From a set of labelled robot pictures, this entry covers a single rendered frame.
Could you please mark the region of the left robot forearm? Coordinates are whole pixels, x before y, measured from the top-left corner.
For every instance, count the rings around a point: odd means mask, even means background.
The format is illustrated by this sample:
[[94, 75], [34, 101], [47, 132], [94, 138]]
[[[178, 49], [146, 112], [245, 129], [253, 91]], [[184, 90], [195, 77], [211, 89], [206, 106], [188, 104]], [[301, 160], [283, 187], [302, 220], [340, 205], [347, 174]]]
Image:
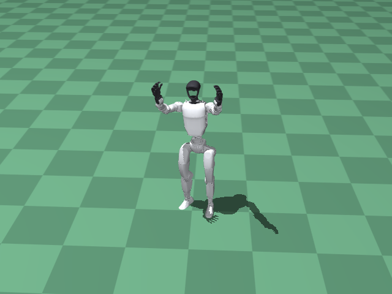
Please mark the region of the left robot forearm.
[[220, 106], [217, 106], [217, 102], [214, 100], [214, 108], [213, 108], [215, 113], [220, 113], [222, 111], [222, 103]]

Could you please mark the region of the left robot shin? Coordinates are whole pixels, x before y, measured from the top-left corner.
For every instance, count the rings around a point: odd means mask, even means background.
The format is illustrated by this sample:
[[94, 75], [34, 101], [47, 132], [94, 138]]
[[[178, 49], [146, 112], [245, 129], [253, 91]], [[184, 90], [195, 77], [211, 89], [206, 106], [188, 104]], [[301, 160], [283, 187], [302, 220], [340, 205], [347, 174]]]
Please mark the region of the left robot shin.
[[213, 183], [207, 183], [206, 184], [206, 195], [208, 197], [208, 206], [211, 204], [211, 207], [213, 205], [213, 195], [214, 195], [214, 180]]

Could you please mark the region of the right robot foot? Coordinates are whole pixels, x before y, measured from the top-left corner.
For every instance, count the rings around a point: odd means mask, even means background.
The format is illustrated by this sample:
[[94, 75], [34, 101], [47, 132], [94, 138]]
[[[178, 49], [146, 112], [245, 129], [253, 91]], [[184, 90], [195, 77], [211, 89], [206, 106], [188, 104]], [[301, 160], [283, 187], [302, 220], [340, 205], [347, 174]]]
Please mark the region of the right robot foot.
[[184, 200], [183, 203], [179, 206], [179, 209], [186, 209], [192, 202], [194, 202], [194, 199], [190, 196], [190, 200], [188, 202], [187, 200]]

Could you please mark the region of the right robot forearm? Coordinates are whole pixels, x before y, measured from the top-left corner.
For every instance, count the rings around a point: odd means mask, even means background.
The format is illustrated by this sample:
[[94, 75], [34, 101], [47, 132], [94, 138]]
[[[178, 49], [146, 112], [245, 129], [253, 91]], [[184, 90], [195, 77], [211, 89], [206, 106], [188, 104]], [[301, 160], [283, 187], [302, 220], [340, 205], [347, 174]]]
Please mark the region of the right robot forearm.
[[159, 99], [159, 104], [156, 103], [156, 107], [159, 109], [159, 111], [165, 111], [166, 110], [166, 104], [163, 103], [164, 100], [163, 98]]

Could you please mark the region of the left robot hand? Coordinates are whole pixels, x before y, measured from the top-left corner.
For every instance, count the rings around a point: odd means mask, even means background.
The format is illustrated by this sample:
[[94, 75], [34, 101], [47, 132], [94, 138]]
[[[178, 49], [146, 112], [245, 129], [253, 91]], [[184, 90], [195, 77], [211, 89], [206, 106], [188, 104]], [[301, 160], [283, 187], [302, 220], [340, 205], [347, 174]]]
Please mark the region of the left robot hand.
[[216, 93], [217, 97], [215, 97], [215, 101], [217, 102], [217, 106], [220, 106], [221, 103], [222, 103], [222, 97], [223, 97], [222, 95], [223, 95], [223, 93], [222, 93], [222, 91], [221, 91], [221, 89], [220, 89], [220, 87], [218, 85], [214, 85], [214, 88], [217, 91], [217, 93]]

